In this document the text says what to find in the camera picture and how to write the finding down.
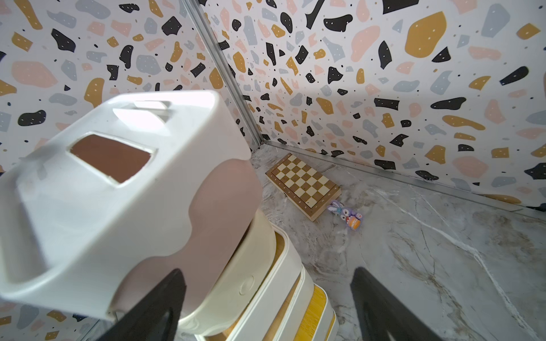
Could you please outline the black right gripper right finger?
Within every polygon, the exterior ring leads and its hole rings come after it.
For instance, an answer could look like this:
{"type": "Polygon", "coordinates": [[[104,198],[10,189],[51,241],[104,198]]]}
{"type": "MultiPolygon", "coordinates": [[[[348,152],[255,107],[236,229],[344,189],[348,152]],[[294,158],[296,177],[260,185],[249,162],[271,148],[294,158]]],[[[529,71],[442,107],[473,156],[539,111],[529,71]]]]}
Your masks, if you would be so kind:
{"type": "Polygon", "coordinates": [[[355,269],[351,293],[364,340],[442,339],[367,269],[355,269]]]}

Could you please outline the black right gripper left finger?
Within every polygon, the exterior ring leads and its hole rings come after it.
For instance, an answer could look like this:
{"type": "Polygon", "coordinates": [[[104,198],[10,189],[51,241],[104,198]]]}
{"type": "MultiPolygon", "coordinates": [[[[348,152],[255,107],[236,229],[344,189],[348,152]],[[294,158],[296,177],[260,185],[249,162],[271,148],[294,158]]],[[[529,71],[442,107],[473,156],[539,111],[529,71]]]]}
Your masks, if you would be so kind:
{"type": "Polygon", "coordinates": [[[185,278],[175,269],[98,340],[174,340],[185,295],[185,278]]]}

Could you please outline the yellow lid tissue box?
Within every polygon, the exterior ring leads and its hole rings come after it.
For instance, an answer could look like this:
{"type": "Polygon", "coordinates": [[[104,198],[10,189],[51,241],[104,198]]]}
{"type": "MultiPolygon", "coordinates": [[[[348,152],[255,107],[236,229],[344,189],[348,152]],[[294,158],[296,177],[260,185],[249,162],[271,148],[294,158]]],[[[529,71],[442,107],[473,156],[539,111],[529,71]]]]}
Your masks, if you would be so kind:
{"type": "Polygon", "coordinates": [[[304,313],[294,341],[325,340],[331,314],[328,312],[328,298],[320,286],[314,284],[311,301],[304,313]]]}
{"type": "Polygon", "coordinates": [[[325,341],[335,341],[336,335],[338,332],[338,327],[339,327],[338,318],[336,316],[336,313],[334,313],[325,341]]]}

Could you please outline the dark brown lid tissue box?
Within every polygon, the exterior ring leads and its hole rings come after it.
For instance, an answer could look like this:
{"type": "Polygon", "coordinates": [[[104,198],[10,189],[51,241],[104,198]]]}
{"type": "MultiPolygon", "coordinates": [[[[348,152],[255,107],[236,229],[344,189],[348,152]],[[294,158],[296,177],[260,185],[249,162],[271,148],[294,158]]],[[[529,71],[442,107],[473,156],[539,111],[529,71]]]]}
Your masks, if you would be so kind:
{"type": "Polygon", "coordinates": [[[210,336],[236,322],[267,276],[276,245],[269,220],[258,210],[214,287],[195,311],[179,320],[178,330],[210,336]]]}

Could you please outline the white pink tissue box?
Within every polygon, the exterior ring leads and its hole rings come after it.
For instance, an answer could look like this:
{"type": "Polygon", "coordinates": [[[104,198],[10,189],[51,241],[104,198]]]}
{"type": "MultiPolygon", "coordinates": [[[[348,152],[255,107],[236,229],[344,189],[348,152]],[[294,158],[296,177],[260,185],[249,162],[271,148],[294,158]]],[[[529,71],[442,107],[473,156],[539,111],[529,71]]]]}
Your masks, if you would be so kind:
{"type": "Polygon", "coordinates": [[[183,273],[189,315],[260,206],[212,90],[116,96],[1,176],[1,297],[109,318],[183,273]]]}

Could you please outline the light bamboo lid tissue box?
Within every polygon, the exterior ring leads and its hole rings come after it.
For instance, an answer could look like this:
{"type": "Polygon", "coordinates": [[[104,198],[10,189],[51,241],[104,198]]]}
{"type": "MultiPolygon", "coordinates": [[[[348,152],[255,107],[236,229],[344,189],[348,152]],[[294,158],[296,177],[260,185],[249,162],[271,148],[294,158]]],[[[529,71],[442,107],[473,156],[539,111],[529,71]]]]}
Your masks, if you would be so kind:
{"type": "Polygon", "coordinates": [[[263,340],[294,340],[313,293],[314,283],[311,276],[304,267],[301,267],[300,275],[274,317],[263,340]]]}

